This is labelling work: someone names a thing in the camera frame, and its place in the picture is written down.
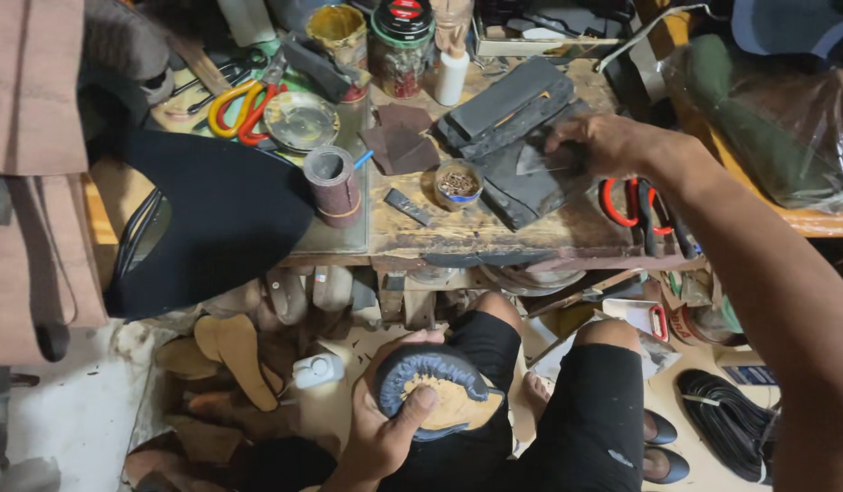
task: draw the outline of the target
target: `jar lid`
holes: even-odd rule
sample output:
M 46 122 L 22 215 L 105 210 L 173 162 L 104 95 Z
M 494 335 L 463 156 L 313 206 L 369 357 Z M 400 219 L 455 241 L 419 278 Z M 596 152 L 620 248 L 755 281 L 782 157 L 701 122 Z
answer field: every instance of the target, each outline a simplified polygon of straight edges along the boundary
M 434 10 L 428 0 L 383 0 L 373 14 L 385 36 L 398 41 L 424 38 L 432 21 Z

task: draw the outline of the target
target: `man's right hand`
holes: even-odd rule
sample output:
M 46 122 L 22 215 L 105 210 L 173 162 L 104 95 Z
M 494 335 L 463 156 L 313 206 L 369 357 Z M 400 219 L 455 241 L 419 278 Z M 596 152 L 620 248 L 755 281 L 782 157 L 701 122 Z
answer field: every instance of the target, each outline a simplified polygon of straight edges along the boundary
M 646 177 L 652 166 L 675 153 L 701 146 L 689 135 L 615 115 L 585 115 L 556 124 L 546 152 L 568 140 L 588 146 L 588 171 L 604 178 Z

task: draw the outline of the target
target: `hand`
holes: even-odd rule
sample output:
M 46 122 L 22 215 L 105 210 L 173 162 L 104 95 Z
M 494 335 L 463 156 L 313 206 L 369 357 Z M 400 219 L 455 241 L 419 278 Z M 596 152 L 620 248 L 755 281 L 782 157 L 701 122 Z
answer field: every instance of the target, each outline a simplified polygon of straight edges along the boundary
M 396 472 L 409 454 L 415 431 L 434 410 L 438 396 L 418 386 L 393 419 L 378 409 L 370 388 L 384 358 L 406 343 L 444 341 L 441 331 L 409 333 L 379 348 L 366 371 L 355 382 L 351 395 L 351 432 L 337 470 L 322 490 L 372 490 L 384 477 Z
M 700 141 L 615 115 L 584 115 L 555 125 L 546 152 L 573 140 L 588 146 L 588 171 L 604 178 L 647 177 L 659 163 Z

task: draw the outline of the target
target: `shoe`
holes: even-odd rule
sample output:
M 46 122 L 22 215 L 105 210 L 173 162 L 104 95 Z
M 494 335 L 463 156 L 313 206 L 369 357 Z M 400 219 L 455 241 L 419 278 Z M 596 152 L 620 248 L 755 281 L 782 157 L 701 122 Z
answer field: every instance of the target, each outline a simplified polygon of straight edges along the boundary
M 669 444 L 677 440 L 677 429 L 652 410 L 644 410 L 643 437 L 646 444 Z
M 643 452 L 643 479 L 666 485 L 689 475 L 689 462 L 682 456 L 658 446 L 646 446 Z

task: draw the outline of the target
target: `knee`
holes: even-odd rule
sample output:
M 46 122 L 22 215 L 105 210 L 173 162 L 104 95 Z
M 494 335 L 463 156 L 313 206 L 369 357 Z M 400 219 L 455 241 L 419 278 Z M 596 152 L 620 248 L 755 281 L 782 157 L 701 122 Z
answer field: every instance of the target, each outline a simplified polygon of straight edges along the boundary
M 519 335 L 522 334 L 523 328 L 525 327 L 522 321 L 522 315 L 518 313 L 518 309 L 500 292 L 485 292 L 470 304 L 470 309 L 482 311 L 495 318 L 503 319 Z
M 636 328 L 621 319 L 603 319 L 580 328 L 573 345 L 602 343 L 640 353 L 640 339 Z

